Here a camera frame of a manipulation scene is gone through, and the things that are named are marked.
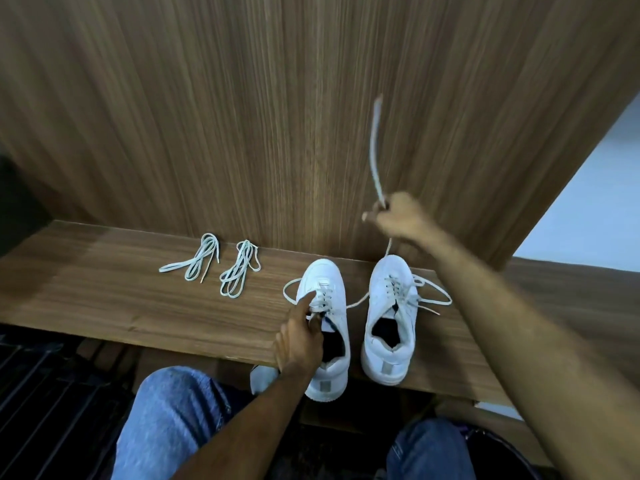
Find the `shoe sole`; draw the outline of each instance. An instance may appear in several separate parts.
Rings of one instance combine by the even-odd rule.
[[[375,374],[371,368],[371,364],[369,363],[369,357],[365,351],[364,344],[360,348],[360,365],[369,379],[373,382],[377,382],[378,384],[382,384],[383,386],[397,386],[406,377],[406,372],[400,376],[389,376],[389,379],[384,379],[379,374]]]
[[[334,379],[331,379],[331,381],[333,382],[339,379],[344,380],[344,386],[338,389],[337,391],[331,391],[331,392],[322,392],[318,388],[313,387],[312,386],[313,379],[312,379],[312,382],[309,383],[309,386],[305,391],[305,395],[312,401],[316,401],[318,403],[330,403],[331,401],[335,401],[341,395],[343,395],[345,389],[347,389],[347,384],[349,382],[349,370],[347,369],[343,373],[336,376]]]

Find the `white sneaker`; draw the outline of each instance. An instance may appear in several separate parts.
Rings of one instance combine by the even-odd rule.
[[[300,286],[294,301],[287,296],[286,289],[296,281],[300,281]],[[309,399],[327,403],[338,399],[346,389],[351,362],[347,301],[338,266],[329,259],[318,259],[309,265],[302,278],[289,282],[283,290],[285,298],[293,304],[311,291],[316,292],[311,311],[323,316],[324,354],[305,394]]]
[[[423,299],[418,286],[428,284],[441,291],[448,301]],[[412,274],[400,256],[389,255],[378,261],[369,282],[369,313],[362,343],[362,369],[380,384],[400,384],[415,348],[415,319],[418,308],[437,312],[420,303],[450,305],[449,294],[436,284]]]

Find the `wooden wall panel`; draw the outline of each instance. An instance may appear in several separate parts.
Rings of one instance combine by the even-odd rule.
[[[0,141],[109,226],[378,258],[383,93],[384,189],[500,267],[639,89],[640,0],[0,0]]]

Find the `shoe insole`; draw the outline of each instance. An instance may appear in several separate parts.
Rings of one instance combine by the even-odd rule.
[[[322,361],[329,363],[336,357],[343,357],[345,354],[344,340],[340,332],[337,331],[323,331],[323,354]]]
[[[380,318],[371,331],[376,337],[380,337],[387,345],[394,348],[400,343],[400,334],[398,333],[398,322],[393,318]]]

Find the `finger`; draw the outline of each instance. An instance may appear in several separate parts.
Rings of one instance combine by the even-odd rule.
[[[322,333],[320,333],[322,331],[322,318],[320,318],[320,316],[314,315],[314,317],[309,320],[309,331],[312,335],[322,335]]]
[[[311,291],[311,292],[307,293],[306,295],[304,295],[302,298],[300,298],[298,300],[298,304],[296,306],[294,306],[293,309],[292,309],[291,317],[293,319],[306,320],[307,319],[307,312],[309,311],[309,305],[311,304],[311,301],[315,297],[316,297],[316,292],[315,291]]]

